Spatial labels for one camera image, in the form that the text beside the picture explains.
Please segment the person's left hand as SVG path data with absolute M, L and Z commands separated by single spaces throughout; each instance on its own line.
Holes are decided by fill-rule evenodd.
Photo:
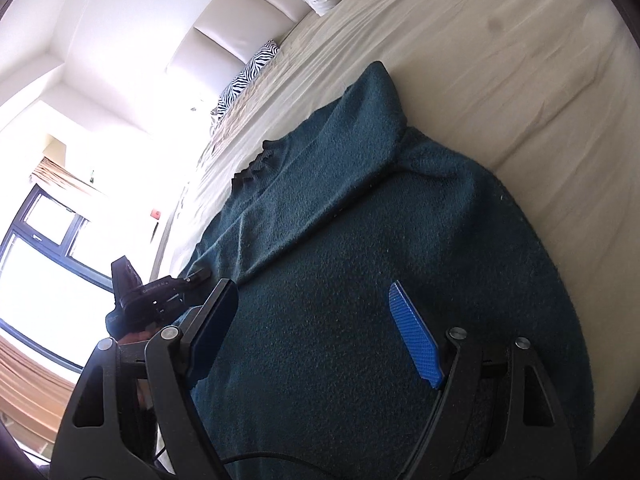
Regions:
M 150 340 L 155 335 L 155 330 L 142 330 L 142 332 L 129 333 L 122 336 L 117 342 L 122 346 L 123 344 L 137 344 L 138 342 L 145 342 Z

